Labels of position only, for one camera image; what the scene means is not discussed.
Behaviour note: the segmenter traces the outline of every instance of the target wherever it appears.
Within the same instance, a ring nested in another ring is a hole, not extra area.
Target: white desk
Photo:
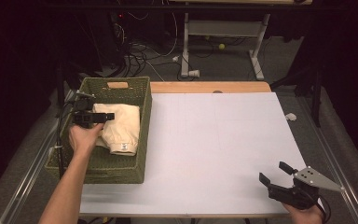
[[[262,5],[310,5],[312,0],[305,0],[298,4],[294,0],[172,0],[174,2],[190,3],[214,3],[214,4],[262,4]],[[191,76],[188,71],[188,38],[190,35],[215,35],[215,36],[249,36],[256,37],[255,48],[249,50],[249,57],[257,80],[264,80],[257,55],[260,51],[264,34],[269,24],[269,14],[265,14],[262,21],[197,21],[190,20],[185,14],[185,36],[182,54],[181,77]]]
[[[145,182],[84,185],[80,215],[287,216],[258,181],[291,187],[279,161],[305,167],[275,93],[153,93]]]

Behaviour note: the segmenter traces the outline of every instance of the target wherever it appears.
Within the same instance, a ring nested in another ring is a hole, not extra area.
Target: white table surface
[[[153,93],[145,182],[84,185],[81,216],[276,217],[259,172],[305,163],[274,92]]]

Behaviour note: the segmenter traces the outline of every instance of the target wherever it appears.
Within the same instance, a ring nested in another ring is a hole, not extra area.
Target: beige towel
[[[115,113],[115,119],[104,124],[96,145],[109,148],[112,154],[134,156],[141,129],[139,106],[94,104],[93,111]]]

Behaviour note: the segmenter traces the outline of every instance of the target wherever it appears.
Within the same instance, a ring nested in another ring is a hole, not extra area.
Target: black cable
[[[66,113],[64,116],[62,116],[62,118],[65,119],[66,117],[68,117],[68,115],[73,114],[73,113],[74,113],[74,111],[70,111],[70,112]]]
[[[171,64],[171,63],[152,63],[153,66],[160,66],[160,65],[166,65],[166,64]]]
[[[136,69],[136,71],[135,71],[135,72],[133,73],[133,75],[132,75],[132,77],[135,77],[137,74],[139,74],[139,73],[142,71],[142,70],[141,70],[141,64],[139,63],[138,58],[137,58],[135,55],[130,54],[130,56],[132,56],[133,59],[135,59],[137,65],[138,65],[138,68]]]
[[[138,72],[135,72],[135,75],[140,74],[142,71],[144,71],[144,69],[146,68],[146,60],[147,60],[147,56],[146,54],[142,54],[142,62],[141,62],[141,68]]]
[[[98,220],[98,219],[100,219],[100,217],[96,217],[96,218],[94,218],[94,219],[92,219],[90,222],[88,222],[87,224],[91,224],[91,223],[93,223],[94,221],[96,221],[96,220]]]
[[[319,195],[319,197],[321,198],[322,201],[324,201],[324,204],[327,206],[328,208],[328,216],[327,218],[324,220],[324,223],[328,222],[328,220],[330,220],[331,217],[331,207],[330,204],[328,203],[328,201],[325,199],[325,197],[323,197],[322,195]]]
[[[176,79],[178,80],[178,81],[182,81],[181,79],[179,79],[179,76],[180,76],[180,72],[182,71],[182,65],[181,64],[179,64],[180,66],[179,66],[179,70],[178,70],[178,72],[176,73]]]
[[[328,221],[328,219],[330,219],[330,216],[327,217],[326,212],[325,212],[324,209],[321,207],[321,205],[320,205],[317,201],[313,200],[313,198],[312,198],[305,190],[303,190],[303,189],[301,189],[301,188],[298,188],[298,190],[299,190],[299,192],[300,192],[301,194],[307,196],[310,200],[312,200],[312,201],[315,203],[315,205],[319,208],[319,210],[321,210],[321,212],[322,212],[322,214],[323,214],[323,216],[324,216],[324,218],[323,218],[323,220],[322,220],[322,223],[323,223],[323,224],[326,223],[326,222]]]
[[[263,53],[263,64],[261,64],[261,63],[259,62],[259,60],[257,59],[257,63],[260,64],[260,71],[258,71],[257,73],[255,73],[255,76],[257,76],[257,74],[259,74],[259,73],[263,70],[263,67],[264,67],[264,64],[265,64],[265,60],[266,60],[266,48],[267,48],[267,45],[269,44],[269,42],[271,41],[271,39],[272,39],[272,37],[269,38],[267,44],[264,45],[263,50],[262,50],[262,53]],[[253,68],[249,70],[247,77],[249,77],[249,75],[251,74],[252,70],[255,70],[255,65],[253,65]]]
[[[131,69],[130,55],[127,55],[127,59],[128,59],[128,61],[129,61],[129,64],[126,65],[126,70],[125,70],[126,72],[124,73],[123,77],[126,77],[126,76],[129,74],[130,69]]]
[[[152,57],[152,58],[148,58],[147,60],[153,60],[153,59],[157,59],[157,58],[163,57],[163,54],[158,53],[158,52],[155,51],[154,49],[148,47],[146,44],[142,44],[142,45],[138,45],[138,46],[144,46],[144,47],[145,47],[145,48],[142,50],[142,52],[143,52],[143,51],[146,51],[147,49],[150,49],[150,50],[154,51],[155,54],[157,54],[157,56]]]
[[[182,56],[182,58],[183,58],[183,60],[185,60],[185,62],[188,64],[188,67],[190,67],[190,69],[191,70],[193,70],[193,67],[190,65],[190,63],[186,60],[186,58],[184,58],[183,56]]]
[[[209,39],[208,41],[215,43],[215,44],[225,44],[225,45],[230,45],[230,46],[238,46],[241,43],[243,43],[243,41],[250,39],[252,37],[248,37],[248,36],[241,36],[241,37],[217,37],[217,39],[233,39],[235,38],[234,41],[230,42],[230,43],[222,43],[222,41],[215,41],[212,39]]]
[[[58,120],[58,126],[57,126],[57,131],[56,131],[56,146],[55,148],[57,149],[57,160],[58,160],[58,167],[59,167],[59,174],[60,174],[60,179],[63,176],[64,170],[63,170],[63,155],[62,155],[62,142],[61,142],[61,125],[62,125],[62,113],[65,110],[65,108],[68,105],[72,105],[74,102],[73,101],[68,101],[65,102],[65,104],[63,104],[62,109],[60,111],[60,115],[59,115],[59,120]]]
[[[213,53],[214,53],[214,45],[212,44],[211,41],[206,40],[206,39],[199,39],[199,38],[197,38],[197,39],[195,39],[195,40],[202,40],[202,42],[207,42],[207,43],[209,44],[209,46],[212,47],[212,49],[211,49],[211,52],[210,52],[209,54],[207,54],[206,56],[200,56],[200,55],[198,55],[198,54],[196,54],[196,53],[194,53],[194,52],[191,52],[192,55],[194,55],[194,56],[196,56],[196,57],[198,57],[198,58],[208,58],[208,57],[210,57],[211,55],[213,55]]]

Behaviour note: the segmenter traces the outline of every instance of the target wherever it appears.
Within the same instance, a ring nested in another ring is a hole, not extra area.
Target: cable
[[[161,54],[161,53],[157,52],[156,50],[154,50],[154,49],[148,47],[147,45],[142,45],[142,44],[137,44],[137,43],[134,43],[133,45],[134,45],[134,46],[141,46],[141,47],[144,47],[145,49],[150,49],[150,50],[152,50],[153,52],[155,52],[155,53],[158,55],[158,57],[151,58],[151,59],[156,59],[156,58],[159,58],[159,57],[169,56],[169,55],[173,52],[173,50],[176,48],[176,46],[177,46],[177,26],[176,26],[176,37],[175,37],[173,46],[172,46],[171,50],[170,50],[168,53],[166,53],[166,54]]]
[[[121,32],[121,36],[122,36],[121,37],[121,45],[123,45],[124,44],[124,38],[125,38],[124,29],[123,29],[123,27],[121,25],[119,25],[117,23],[115,23],[114,25],[118,26],[118,28],[119,28],[119,32],[116,32],[116,30],[115,30],[115,35],[117,36],[117,38],[120,38],[120,32]]]
[[[208,58],[210,57],[211,55],[213,55],[214,53],[214,45],[212,44],[212,42],[210,42],[209,40],[205,40],[211,47],[212,47],[212,50],[211,50],[211,53],[209,53],[208,55],[206,56],[199,56],[198,54],[192,52],[191,54],[198,57],[198,58]]]
[[[176,42],[177,42],[177,40],[178,40],[178,24],[177,24],[177,22],[176,22],[175,14],[172,13],[172,17],[173,17],[173,21],[174,21],[174,23],[175,23],[175,42],[173,43],[173,47],[172,47],[172,49],[170,50],[170,52],[168,52],[168,53],[165,54],[165,55],[161,55],[161,56],[168,56],[168,55],[170,55],[170,54],[172,53],[172,51],[175,49],[175,47],[176,47]]]
[[[74,103],[73,101],[68,101],[68,102],[65,102],[65,104],[63,104],[62,109],[60,111],[59,120],[58,120],[55,148],[57,149],[57,160],[58,160],[58,166],[59,166],[60,179],[62,178],[63,173],[64,173],[63,157],[62,157],[62,142],[61,142],[61,137],[60,137],[61,125],[62,125],[62,113],[68,105],[72,105],[73,103]]]
[[[138,65],[138,68],[136,69],[135,73],[133,73],[133,75],[132,75],[132,77],[135,77],[135,76],[136,76],[137,74],[139,74],[143,69],[141,70],[141,64],[139,63],[138,58],[137,58],[135,55],[133,55],[133,54],[130,54],[130,56],[132,56],[132,58],[135,59],[137,65]]]
[[[186,58],[182,57],[182,59],[188,64],[191,70],[193,70],[193,67],[190,65],[190,63],[186,60]]]
[[[138,18],[136,16],[134,16],[132,13],[130,12],[127,12],[127,14],[129,14],[130,16],[132,16],[134,19],[138,20],[138,21],[142,21],[144,19],[146,19],[148,16],[149,16],[149,13],[146,13],[142,18]]]
[[[240,45],[241,43],[243,43],[243,41],[247,40],[247,39],[250,39],[251,37],[249,36],[237,36],[237,37],[213,37],[213,38],[217,38],[217,39],[235,39],[234,41],[232,41],[231,43],[223,43],[225,45],[230,45],[230,46],[238,46]],[[208,41],[212,42],[212,43],[215,43],[215,44],[222,44],[222,41],[214,41],[214,40],[211,40],[209,39]]]
[[[326,222],[330,219],[330,215],[327,216],[327,215],[326,215],[326,212],[325,212],[324,209],[321,207],[321,205],[320,205],[317,201],[313,200],[313,198],[312,198],[305,190],[303,190],[303,189],[301,189],[301,188],[297,188],[297,189],[298,189],[298,191],[299,191],[301,194],[307,196],[311,201],[313,201],[314,204],[319,208],[319,210],[321,210],[321,212],[322,212],[322,214],[323,214],[323,216],[324,216],[324,218],[323,218],[323,220],[322,220],[322,223],[323,223],[323,224],[326,223]]]
[[[165,81],[165,80],[159,75],[158,71],[154,68],[154,66],[153,66],[150,62],[145,61],[145,63],[149,64],[149,65],[153,68],[153,70],[155,71],[155,73],[158,75],[158,77],[159,77],[162,81]]]
[[[166,64],[171,64],[171,63],[152,63],[153,66],[160,66],[160,65],[166,65]]]
[[[181,79],[179,79],[180,72],[182,71],[182,65],[181,65],[181,64],[179,64],[179,65],[180,65],[180,67],[179,67],[178,72],[176,73],[176,79],[177,79],[178,81],[182,81]]]
[[[319,198],[321,198],[321,200],[324,201],[325,205],[328,208],[328,216],[324,220],[324,223],[326,223],[326,222],[328,222],[328,220],[330,220],[330,217],[331,217],[331,207],[330,207],[330,204],[328,203],[328,201],[325,199],[325,197],[323,197],[322,195],[319,195]]]
[[[85,28],[83,27],[83,25],[81,24],[81,22],[80,22],[79,18],[77,17],[77,15],[75,15],[74,13],[72,13],[72,15],[74,16],[75,20],[77,21],[78,25],[80,26],[80,28],[83,31],[83,33],[85,34],[85,36],[88,38],[88,40],[91,43],[91,45],[94,46],[95,50],[98,52],[98,55],[103,57],[105,60],[107,60],[109,62],[107,57],[100,52],[100,49],[98,48],[97,44],[95,43],[94,36],[90,37],[89,34],[87,33],[87,31],[85,30]],[[92,29],[90,27],[90,23],[89,23],[89,30],[91,31],[91,34],[93,35]]]
[[[96,217],[96,218],[94,218],[94,219],[92,219],[90,222],[88,222],[87,224],[91,224],[91,223],[93,223],[94,221],[96,221],[96,220],[98,220],[98,219],[100,219],[100,217]]]
[[[256,64],[253,66],[253,69],[250,69],[250,70],[249,70],[247,77],[249,77],[249,75],[251,74],[251,72],[252,72],[253,70],[255,70],[255,66],[256,66],[258,63],[260,64],[260,70],[259,70],[257,73],[255,73],[255,76],[257,76],[257,74],[259,74],[259,73],[263,70],[263,67],[264,67],[264,64],[265,64],[265,60],[266,60],[266,48],[267,48],[267,45],[269,44],[269,42],[271,41],[271,39],[272,39],[272,37],[270,37],[270,38],[268,39],[267,44],[265,44],[264,47],[263,47],[263,51],[262,51],[262,52],[263,52],[263,64],[260,64],[259,61],[257,60]]]

